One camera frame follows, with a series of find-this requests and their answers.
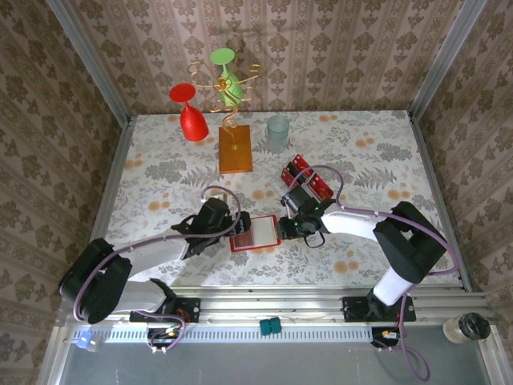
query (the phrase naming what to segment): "wooden base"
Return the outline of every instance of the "wooden base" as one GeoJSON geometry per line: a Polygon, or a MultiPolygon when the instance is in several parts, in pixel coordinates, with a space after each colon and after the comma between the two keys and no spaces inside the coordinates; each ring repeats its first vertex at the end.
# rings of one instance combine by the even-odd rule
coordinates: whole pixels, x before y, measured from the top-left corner
{"type": "Polygon", "coordinates": [[[236,148],[233,147],[232,136],[219,127],[219,172],[234,174],[253,171],[249,126],[230,127],[228,130],[235,136],[236,148]]]}

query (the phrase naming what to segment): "glass cup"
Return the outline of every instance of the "glass cup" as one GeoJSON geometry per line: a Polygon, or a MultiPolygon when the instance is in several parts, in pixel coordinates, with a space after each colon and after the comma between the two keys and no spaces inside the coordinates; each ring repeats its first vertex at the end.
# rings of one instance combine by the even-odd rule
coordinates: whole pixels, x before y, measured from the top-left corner
{"type": "Polygon", "coordinates": [[[273,115],[267,119],[265,137],[272,152],[279,152],[287,147],[289,126],[289,120],[283,115],[273,115]]]}

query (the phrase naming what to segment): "patterned wallpaper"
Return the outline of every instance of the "patterned wallpaper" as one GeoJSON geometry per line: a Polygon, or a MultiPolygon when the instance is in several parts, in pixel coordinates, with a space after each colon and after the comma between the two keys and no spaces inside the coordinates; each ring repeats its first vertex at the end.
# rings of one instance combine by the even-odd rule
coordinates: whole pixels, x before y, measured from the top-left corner
{"type": "MultiPolygon", "coordinates": [[[[265,110],[408,109],[462,0],[71,0],[132,114],[178,112],[168,98],[191,62],[220,47],[236,72],[263,64],[265,110]]],[[[208,71],[197,83],[211,83],[208,71]]],[[[198,101],[208,94],[200,90],[198,101]]]]}
{"type": "Polygon", "coordinates": [[[421,119],[471,278],[513,363],[513,2],[488,0],[421,119]]]}
{"type": "Polygon", "coordinates": [[[0,1],[0,383],[35,383],[119,126],[44,1],[0,1]]]}

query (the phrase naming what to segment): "wallpaper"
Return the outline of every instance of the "wallpaper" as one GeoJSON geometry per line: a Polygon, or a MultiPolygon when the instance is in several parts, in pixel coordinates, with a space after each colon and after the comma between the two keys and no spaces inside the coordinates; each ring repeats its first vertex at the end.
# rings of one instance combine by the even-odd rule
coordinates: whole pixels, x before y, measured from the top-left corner
{"type": "Polygon", "coordinates": [[[0,383],[35,383],[119,126],[43,1],[0,2],[0,383]]]}
{"type": "Polygon", "coordinates": [[[471,278],[513,362],[513,2],[488,0],[421,119],[471,278]]]}
{"type": "MultiPolygon", "coordinates": [[[[408,109],[462,1],[71,0],[133,115],[178,112],[188,66],[232,48],[262,64],[251,111],[408,109]]],[[[195,83],[215,80],[207,69],[195,83]]],[[[199,90],[200,103],[208,90],[199,90]]]]}

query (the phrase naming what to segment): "floral tablecloth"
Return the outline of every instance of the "floral tablecloth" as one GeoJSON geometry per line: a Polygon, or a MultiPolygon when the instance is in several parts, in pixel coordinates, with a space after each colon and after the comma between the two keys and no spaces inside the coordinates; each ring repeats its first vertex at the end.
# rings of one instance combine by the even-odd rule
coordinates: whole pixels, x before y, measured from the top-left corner
{"type": "MultiPolygon", "coordinates": [[[[253,172],[220,175],[218,127],[222,114],[206,114],[210,133],[187,142],[179,115],[139,115],[107,232],[113,243],[139,240],[197,213],[199,193],[210,184],[230,188],[252,217],[285,215],[277,174],[289,156],[342,172],[341,199],[348,206],[390,209],[400,200],[416,205],[438,228],[421,157],[405,111],[284,112],[290,120],[289,146],[266,145],[270,112],[241,113],[238,124],[251,129],[253,172]]],[[[322,174],[334,191],[338,182],[322,174]]],[[[235,205],[229,202],[232,211],[235,205]]],[[[446,255],[436,266],[452,265],[446,255]]],[[[159,278],[175,286],[199,285],[373,285],[388,268],[378,243],[345,234],[329,235],[319,249],[302,240],[277,247],[231,253],[228,239],[186,261],[169,262],[133,279],[159,278]]],[[[459,286],[456,275],[427,278],[422,284],[459,286]]]]}

